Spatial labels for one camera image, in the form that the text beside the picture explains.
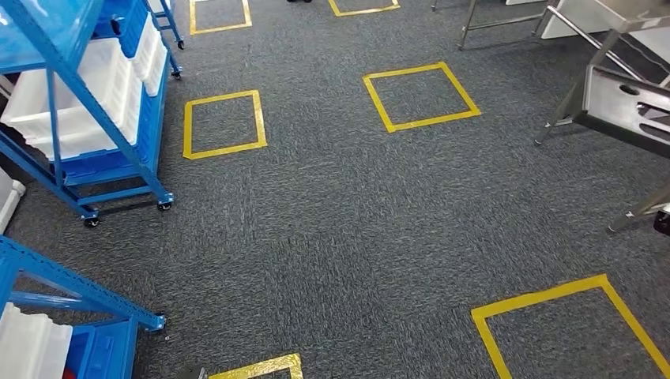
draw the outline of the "metal table leg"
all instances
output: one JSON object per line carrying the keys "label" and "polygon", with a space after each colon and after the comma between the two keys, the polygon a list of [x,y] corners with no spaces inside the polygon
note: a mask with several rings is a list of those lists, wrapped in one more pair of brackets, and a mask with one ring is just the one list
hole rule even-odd
{"label": "metal table leg", "polygon": [[458,50],[463,50],[463,46],[465,45],[465,37],[468,36],[468,32],[470,31],[470,24],[472,23],[472,16],[475,15],[475,8],[477,7],[477,0],[470,0],[470,8],[468,9],[468,20],[465,22],[465,25],[463,26],[463,34],[461,35],[461,42],[457,45]]}
{"label": "metal table leg", "polygon": [[637,203],[625,215],[618,217],[609,225],[610,231],[619,231],[635,217],[649,215],[663,208],[670,201],[670,182],[663,188],[649,195],[645,200]]}
{"label": "metal table leg", "polygon": [[[607,38],[605,38],[602,47],[593,56],[593,58],[591,58],[591,62],[589,64],[599,65],[601,62],[603,62],[605,56],[607,56],[607,53],[612,49],[612,47],[614,47],[614,44],[616,43],[616,41],[619,40],[620,36],[621,33],[612,29],[608,33]],[[567,118],[565,117],[566,111],[568,106],[570,105],[570,102],[573,100],[575,91],[577,90],[577,88],[580,88],[582,83],[584,82],[584,78],[585,78],[585,72],[582,72],[577,78],[577,80],[574,81],[572,88],[570,88],[570,91],[568,91],[567,95],[563,98],[563,101],[561,101],[559,107],[556,108],[556,111],[552,115],[550,121],[544,125],[544,129],[542,129],[542,131],[540,131],[540,134],[538,134],[537,138],[535,139],[536,144],[542,144],[544,139],[547,138],[547,136],[549,135],[549,132],[551,132],[552,127],[572,123],[571,116]]]}
{"label": "metal table leg", "polygon": [[533,14],[531,16],[516,17],[516,18],[510,18],[508,20],[492,21],[492,22],[487,22],[487,23],[484,23],[484,24],[472,25],[472,16],[475,14],[475,8],[476,7],[477,7],[477,0],[470,0],[470,8],[468,10],[468,19],[465,22],[465,26],[462,29],[463,34],[461,35],[461,42],[457,45],[458,50],[463,50],[463,47],[465,46],[465,38],[468,36],[468,32],[471,31],[471,30],[492,28],[494,26],[509,25],[509,24],[516,24],[516,23],[519,23],[519,22],[533,21],[533,20],[537,20],[538,18],[541,19],[542,16],[544,15],[544,13],[540,13],[540,14]]}

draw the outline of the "blue plastic bin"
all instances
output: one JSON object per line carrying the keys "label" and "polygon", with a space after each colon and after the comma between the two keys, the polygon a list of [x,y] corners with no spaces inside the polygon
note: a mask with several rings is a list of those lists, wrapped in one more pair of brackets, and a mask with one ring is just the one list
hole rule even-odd
{"label": "blue plastic bin", "polygon": [[85,378],[86,365],[91,355],[96,329],[92,326],[75,326],[72,329],[70,349],[67,352],[65,367],[77,376]]}
{"label": "blue plastic bin", "polygon": [[95,38],[118,37],[126,58],[137,53],[149,10],[142,0],[107,0],[98,17]]}

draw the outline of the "blue shelf post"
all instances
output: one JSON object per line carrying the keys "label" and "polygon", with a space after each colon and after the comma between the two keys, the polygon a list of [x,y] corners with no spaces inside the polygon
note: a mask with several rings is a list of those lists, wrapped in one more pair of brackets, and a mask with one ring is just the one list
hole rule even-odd
{"label": "blue shelf post", "polygon": [[[67,296],[13,291],[14,282],[21,276],[59,290]],[[127,298],[0,236],[0,317],[7,302],[17,306],[114,315],[109,320],[74,325],[66,366],[76,362],[76,367],[69,368],[76,371],[77,377],[130,379],[137,329],[155,332],[165,327],[163,315],[151,313]]]}
{"label": "blue shelf post", "polygon": [[[27,40],[25,43],[32,45],[28,49],[33,49],[39,57],[35,58],[35,54],[26,62],[13,62],[13,58],[0,60],[5,65],[0,65],[0,72],[17,72],[22,69],[30,68],[45,68],[47,69],[47,88],[48,88],[48,104],[51,112],[51,136],[54,142],[54,174],[43,167],[43,164],[33,159],[27,152],[23,151],[18,145],[13,143],[6,135],[0,133],[0,149],[19,166],[32,174],[42,184],[52,190],[56,196],[64,200],[71,208],[77,211],[81,218],[86,221],[87,226],[96,226],[98,224],[98,212],[90,208],[90,204],[101,201],[109,201],[123,197],[136,196],[143,193],[153,193],[159,205],[159,209],[169,209],[174,198],[172,193],[169,193],[158,180],[156,173],[156,165],[158,160],[157,152],[160,149],[160,131],[162,125],[153,125],[154,122],[162,122],[162,111],[164,106],[164,82],[160,88],[160,94],[153,98],[153,103],[150,102],[151,107],[148,108],[152,114],[155,110],[159,110],[158,116],[151,118],[152,125],[144,126],[150,129],[157,129],[158,133],[153,134],[152,139],[148,142],[152,144],[150,150],[155,152],[155,156],[150,159],[141,158],[138,151],[130,146],[126,138],[121,134],[116,125],[109,118],[105,110],[95,100],[91,92],[87,89],[84,81],[77,74],[82,55],[85,47],[91,38],[93,27],[100,15],[103,3],[105,0],[78,0],[82,6],[78,10],[77,30],[73,31],[71,39],[68,39],[65,44],[56,45],[55,41],[50,38],[50,34],[45,32],[40,27],[40,24],[31,15],[30,11],[23,0],[0,0],[0,6],[9,15],[13,22],[13,27],[20,29],[22,36]],[[53,8],[50,11],[57,13],[60,9],[58,5],[50,4]],[[152,21],[154,25],[159,28],[156,16],[152,13]],[[177,65],[171,49],[163,39],[163,44],[167,48],[170,64],[173,68],[172,76],[180,78],[181,67]],[[91,114],[91,116],[100,124],[105,133],[116,144],[118,150],[126,159],[127,167],[109,168],[100,174],[91,174],[86,178],[66,178],[65,180],[62,166],[63,162],[60,156],[59,138],[58,138],[58,117],[55,108],[54,99],[54,73],[57,73],[60,79],[68,86],[70,91],[80,100],[81,104]],[[79,197],[76,186],[92,185],[103,182],[110,182],[124,178],[141,177],[146,183],[145,186],[124,189],[111,193],[102,193],[91,197]]]}
{"label": "blue shelf post", "polygon": [[[148,0],[144,0],[145,6],[147,9],[151,9],[151,6],[149,5]],[[175,24],[175,19],[172,17],[172,12],[167,8],[167,4],[165,3],[165,0],[160,0],[160,4],[163,6],[163,14],[167,19],[170,21],[170,26],[172,26],[172,29],[175,32],[175,36],[177,38],[177,42],[179,43],[179,48],[183,49],[183,42],[184,40],[182,37],[179,36],[179,33],[177,32],[177,25]],[[150,10],[151,13],[151,18],[153,21],[153,26],[156,27],[158,30],[164,30],[162,26],[158,23],[158,15],[156,15],[152,10]],[[167,49],[167,57],[170,58],[170,66],[172,66],[172,76],[176,77],[177,79],[181,79],[181,73],[182,73],[182,67],[177,64],[177,61],[175,60],[175,56],[172,54],[172,49],[170,48],[170,44],[165,41],[165,38],[163,37],[163,33],[160,34],[160,39],[163,42],[163,45]]]}
{"label": "blue shelf post", "polygon": [[173,10],[174,10],[174,2],[171,4],[173,5],[171,8],[168,8],[168,0],[160,0],[160,5],[163,7],[163,12],[158,12],[154,13],[154,16],[156,18],[167,18],[167,25],[160,25],[156,24],[156,27],[158,30],[172,30],[172,33],[175,34],[175,41],[177,42],[177,46],[179,49],[184,48],[184,38],[179,34],[179,30],[177,30],[177,23],[175,22],[175,18],[172,16]]}

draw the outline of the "blue shelf frame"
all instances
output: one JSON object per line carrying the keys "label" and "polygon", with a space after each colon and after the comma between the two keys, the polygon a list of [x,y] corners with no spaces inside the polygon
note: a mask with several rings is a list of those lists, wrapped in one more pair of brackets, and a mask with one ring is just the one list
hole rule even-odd
{"label": "blue shelf frame", "polygon": [[[66,296],[43,295],[13,291],[20,276],[57,289]],[[151,313],[127,298],[78,275],[55,261],[42,256],[9,238],[0,236],[0,317],[5,304],[38,306],[62,310],[80,310],[110,313],[113,318],[90,324],[77,325],[88,332],[87,351],[82,354],[81,370],[104,370],[99,377],[132,377],[137,330],[155,332],[165,327],[165,316]],[[92,347],[101,345],[98,340],[111,340],[106,344],[108,364],[101,368],[90,354]]]}
{"label": "blue shelf frame", "polygon": [[[77,29],[73,31],[73,35],[67,41],[55,45],[56,51],[62,53],[62,59],[67,64],[78,67],[81,57],[84,55],[88,40],[93,34],[93,29],[96,27],[97,17],[103,8],[105,0],[89,0],[85,3],[79,13],[79,22],[76,23]],[[12,22],[21,28],[22,20],[16,19],[12,16],[13,13],[5,7],[6,2],[0,2],[0,6],[5,8],[6,12],[12,18]],[[57,2],[51,3],[56,9],[59,7]],[[18,36],[21,35],[21,30],[14,30]],[[29,41],[18,41],[21,45],[21,50],[16,51],[16,48],[2,47],[0,49],[0,74],[19,73],[30,69],[43,69],[47,67],[47,60],[44,58]]]}
{"label": "blue shelf frame", "polygon": [[[160,136],[163,124],[163,111],[165,101],[165,78],[168,75],[167,70],[160,85],[160,93],[152,100],[151,125],[140,125],[140,127],[150,127],[155,130],[152,140],[149,142],[150,153],[149,161],[145,162],[137,154],[135,148],[130,146],[126,138],[116,128],[113,121],[109,118],[105,110],[97,103],[91,92],[86,88],[84,81],[77,74],[77,67],[84,53],[88,41],[91,38],[93,27],[100,15],[104,0],[89,0],[90,7],[85,12],[85,26],[79,29],[74,36],[71,50],[62,52],[55,45],[50,36],[40,27],[36,20],[31,16],[27,6],[22,0],[0,0],[0,6],[13,19],[14,24],[21,30],[26,39],[42,57],[43,62],[39,62],[39,67],[45,67],[47,72],[47,87],[49,96],[49,109],[51,112],[51,128],[54,141],[54,173],[52,174],[43,163],[38,162],[24,149],[9,139],[4,133],[0,133],[0,152],[5,153],[11,160],[35,177],[49,190],[54,192],[57,197],[65,201],[74,209],[83,220],[89,221],[87,225],[96,226],[98,223],[98,210],[91,204],[116,200],[124,197],[132,197],[144,193],[153,193],[156,196],[158,205],[171,204],[174,196],[169,193],[158,180],[157,164],[160,153]],[[144,0],[144,4],[149,8],[149,4]],[[151,12],[154,25],[159,28],[156,15]],[[169,59],[166,65],[172,67],[172,75],[179,78],[182,71],[177,64],[169,45],[162,38],[163,45],[167,48]],[[17,72],[25,68],[26,65],[14,67],[2,67],[5,72]],[[68,181],[62,171],[62,160],[58,146],[58,119],[56,117],[55,100],[53,99],[54,73],[57,73],[61,80],[70,88],[73,94],[81,101],[91,116],[100,124],[110,139],[116,144],[119,151],[125,156],[128,167],[119,167],[101,171],[97,175],[78,178]],[[145,182],[144,186],[124,189],[110,193],[101,193],[89,197],[81,197],[77,191],[78,186],[100,184],[121,180],[124,178],[140,177]]]}
{"label": "blue shelf frame", "polygon": [[156,19],[167,18],[167,25],[158,24],[158,30],[172,30],[172,33],[175,35],[175,41],[179,43],[179,48],[183,49],[184,38],[179,34],[177,30],[177,23],[175,18],[172,16],[175,12],[175,2],[172,0],[160,0],[161,6],[163,6],[163,12],[154,13]]}

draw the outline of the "yellow floor marking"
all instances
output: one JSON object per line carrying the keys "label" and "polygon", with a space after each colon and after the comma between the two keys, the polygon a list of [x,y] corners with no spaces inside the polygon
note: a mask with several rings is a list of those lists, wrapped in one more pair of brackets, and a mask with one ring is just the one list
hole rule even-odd
{"label": "yellow floor marking", "polygon": [[288,369],[288,373],[291,374],[291,379],[303,379],[300,356],[297,354],[285,355],[283,357],[240,367],[224,373],[218,373],[216,375],[211,375],[209,379],[248,379],[250,377],[260,377],[261,375],[267,375],[268,373],[286,369]]}
{"label": "yellow floor marking", "polygon": [[377,12],[383,12],[385,10],[392,10],[392,9],[398,9],[400,8],[400,5],[397,3],[397,0],[392,0],[390,6],[384,6],[382,8],[372,8],[372,9],[363,9],[363,10],[353,10],[349,12],[341,12],[340,8],[337,7],[337,3],[335,3],[335,0],[328,0],[330,3],[330,8],[333,8],[333,12],[335,13],[335,16],[342,17],[342,16],[353,16],[355,14],[366,14],[366,13],[377,13]]}
{"label": "yellow floor marking", "polygon": [[479,330],[481,338],[484,342],[484,346],[488,350],[488,354],[491,356],[493,361],[493,366],[498,372],[498,375],[501,379],[511,379],[512,376],[510,371],[507,369],[505,362],[503,361],[503,356],[500,354],[498,345],[495,343],[491,330],[486,324],[486,319],[497,314],[510,312],[511,310],[518,310],[519,308],[524,308],[526,306],[533,306],[541,302],[548,302],[556,298],[562,298],[564,296],[576,294],[578,292],[593,290],[596,288],[602,289],[608,298],[614,304],[616,310],[621,313],[621,316],[626,321],[628,326],[633,330],[633,333],[638,337],[642,346],[647,350],[653,361],[658,365],[658,368],[661,369],[661,372],[665,375],[666,378],[670,378],[670,365],[668,361],[665,360],[664,356],[658,350],[656,345],[654,345],[649,335],[642,328],[638,320],[635,319],[632,312],[628,309],[623,300],[614,290],[614,287],[609,283],[607,276],[605,274],[592,276],[590,278],[576,280],[574,282],[562,284],[557,287],[550,288],[546,291],[533,292],[530,294],[525,294],[517,296],[515,298],[508,298],[500,302],[494,302],[487,306],[481,306],[472,310],[472,319],[475,321],[477,330]]}
{"label": "yellow floor marking", "polygon": [[[422,73],[423,71],[431,71],[433,69],[440,69],[444,72],[446,77],[449,78],[451,84],[453,84],[454,87],[456,88],[456,91],[458,91],[458,94],[461,96],[463,101],[465,101],[465,104],[468,106],[468,110],[460,113],[446,114],[443,116],[433,118],[425,118],[419,121],[405,122],[402,124],[393,124],[391,122],[391,118],[386,113],[386,109],[384,108],[382,101],[379,99],[379,94],[377,93],[374,85],[372,84],[372,79],[377,79],[380,77],[395,77],[397,75],[405,75],[408,73]],[[447,121],[458,120],[461,118],[479,116],[481,114],[480,109],[472,101],[468,93],[465,91],[465,88],[463,88],[461,83],[458,82],[458,79],[456,78],[456,76],[454,76],[454,73],[451,72],[451,70],[449,69],[449,67],[446,65],[445,62],[437,62],[432,65],[412,67],[411,69],[396,69],[393,71],[386,71],[383,73],[371,73],[363,77],[363,83],[365,83],[365,87],[367,88],[367,91],[370,93],[370,97],[372,98],[372,103],[375,104],[377,112],[379,113],[379,116],[382,118],[382,122],[384,122],[384,126],[386,127],[386,130],[388,130],[389,133],[393,133],[397,130],[411,129],[419,126],[437,124],[439,122],[447,122]]]}
{"label": "yellow floor marking", "polygon": [[249,11],[249,0],[242,0],[242,8],[244,10],[244,23],[243,24],[226,25],[226,26],[220,26],[220,27],[217,27],[217,28],[209,28],[209,29],[198,30],[198,27],[195,23],[195,3],[196,2],[205,2],[205,1],[211,2],[211,1],[216,1],[216,0],[190,0],[190,34],[191,35],[212,33],[212,32],[222,32],[224,30],[246,28],[247,26],[251,26],[251,11]]}
{"label": "yellow floor marking", "polygon": [[[238,97],[251,96],[254,101],[254,116],[256,118],[256,137],[255,142],[249,144],[238,144],[236,146],[229,146],[226,148],[216,148],[206,152],[193,152],[193,107],[215,101],[224,101],[228,99],[235,99]],[[265,140],[265,123],[263,122],[263,110],[261,108],[261,96],[258,90],[252,89],[250,91],[242,91],[235,93],[228,93],[226,95],[207,97],[204,99],[191,100],[184,106],[184,158],[200,159],[210,156],[220,156],[223,154],[230,154],[231,152],[241,152],[243,150],[251,150],[252,148],[263,148],[268,143]]]}

